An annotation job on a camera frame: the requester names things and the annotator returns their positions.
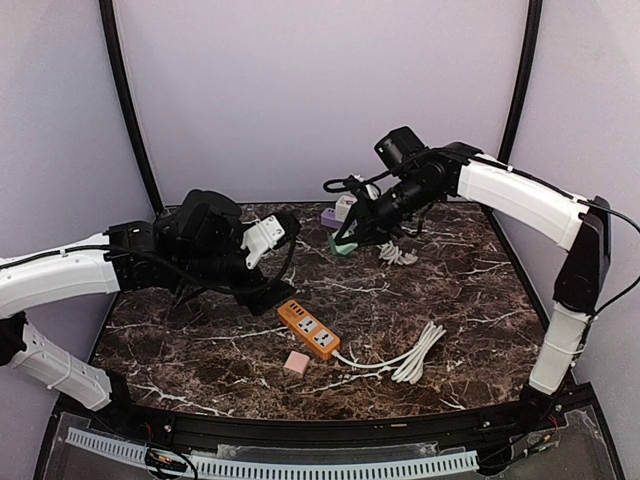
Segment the white cube power socket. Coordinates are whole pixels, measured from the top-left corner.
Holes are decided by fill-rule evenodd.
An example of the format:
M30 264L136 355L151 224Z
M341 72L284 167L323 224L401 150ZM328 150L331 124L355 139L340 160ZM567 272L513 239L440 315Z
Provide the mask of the white cube power socket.
M340 223L344 223L350 209L357 202L357 199L350 195L342 195L334 205L334 218Z

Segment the purple power strip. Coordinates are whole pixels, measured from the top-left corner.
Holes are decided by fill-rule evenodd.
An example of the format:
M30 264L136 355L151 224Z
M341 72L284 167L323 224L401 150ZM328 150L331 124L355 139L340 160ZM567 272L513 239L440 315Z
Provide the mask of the purple power strip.
M325 208L320 215L320 224L334 230L342 227L342 222L336 219L335 210L331 207Z

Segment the green charger plug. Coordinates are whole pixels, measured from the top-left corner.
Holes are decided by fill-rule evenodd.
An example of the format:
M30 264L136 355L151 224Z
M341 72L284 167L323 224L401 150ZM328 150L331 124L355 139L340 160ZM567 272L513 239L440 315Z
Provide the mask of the green charger plug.
M342 245L337 244L336 232L328 236L328 241L329 241L330 251L336 257L348 256L358 248L358 244L355 242L350 242Z

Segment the orange power strip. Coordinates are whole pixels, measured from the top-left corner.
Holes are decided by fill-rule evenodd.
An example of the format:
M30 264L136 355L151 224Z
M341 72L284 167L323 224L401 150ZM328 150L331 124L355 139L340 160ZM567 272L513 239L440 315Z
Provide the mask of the orange power strip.
M277 312L281 323L322 360L330 360L339 350L339 336L297 301L289 300Z

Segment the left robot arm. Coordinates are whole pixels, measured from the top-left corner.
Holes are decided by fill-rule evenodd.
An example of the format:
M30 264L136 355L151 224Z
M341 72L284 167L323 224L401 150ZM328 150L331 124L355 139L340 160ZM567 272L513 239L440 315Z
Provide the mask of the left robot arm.
M1 263L1 363L21 371L101 412L120 436L141 427L130 406L126 380L95 368L62 349L31 324L27 310L93 294L163 288L177 293L187 285L233 296L253 315L288 298L283 264L273 278L258 267L263 256L295 248L299 222L273 214L250 223L217 221L203 242L171 231L167 222L131 222L74 244Z

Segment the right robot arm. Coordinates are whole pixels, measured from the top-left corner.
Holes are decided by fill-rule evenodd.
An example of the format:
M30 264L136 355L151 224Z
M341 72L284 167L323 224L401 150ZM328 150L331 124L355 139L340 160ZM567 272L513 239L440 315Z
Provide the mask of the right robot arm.
M542 397L559 391L597 315L611 256L607 201L563 191L464 143L427 147L386 139L375 149L385 164L382 173L323 185L356 200L336 244L400 238L403 223L418 212L458 198L497 214L534 292L549 294L546 333L525 387L533 395L510 413L517 432L534 432L549 416Z

